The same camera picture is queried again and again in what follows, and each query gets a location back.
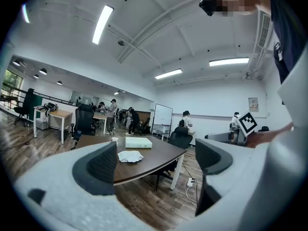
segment power strip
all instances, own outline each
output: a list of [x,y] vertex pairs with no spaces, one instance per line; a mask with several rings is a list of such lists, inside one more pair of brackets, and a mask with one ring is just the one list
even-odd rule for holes
[[187,182],[187,186],[188,187],[192,187],[194,183],[194,180],[192,178],[189,177],[188,182]]

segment whiteboard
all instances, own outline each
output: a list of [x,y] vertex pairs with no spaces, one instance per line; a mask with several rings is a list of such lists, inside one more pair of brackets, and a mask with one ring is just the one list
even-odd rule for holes
[[173,109],[169,107],[156,104],[155,115],[154,115],[154,125],[171,125]]

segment box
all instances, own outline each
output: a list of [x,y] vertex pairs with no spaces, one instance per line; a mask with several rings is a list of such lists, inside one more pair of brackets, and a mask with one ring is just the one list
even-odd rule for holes
[[48,122],[47,120],[44,121],[44,119],[37,118],[37,128],[41,130],[45,130],[48,128]]
[[135,137],[126,137],[125,138],[125,147],[126,148],[152,148],[152,142],[147,138],[135,138]]

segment navy blue shirt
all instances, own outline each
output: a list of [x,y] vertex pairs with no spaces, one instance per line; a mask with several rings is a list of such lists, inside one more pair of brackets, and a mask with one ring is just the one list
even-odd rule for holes
[[274,45],[274,58],[283,83],[302,54],[307,32],[285,0],[270,0],[270,10],[274,30],[280,41]]

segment white box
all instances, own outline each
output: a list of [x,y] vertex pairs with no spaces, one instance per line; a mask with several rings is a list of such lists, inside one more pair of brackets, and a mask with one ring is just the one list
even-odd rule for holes
[[126,137],[125,138],[125,147],[126,148],[152,148],[152,142],[147,138],[135,138],[135,137]]

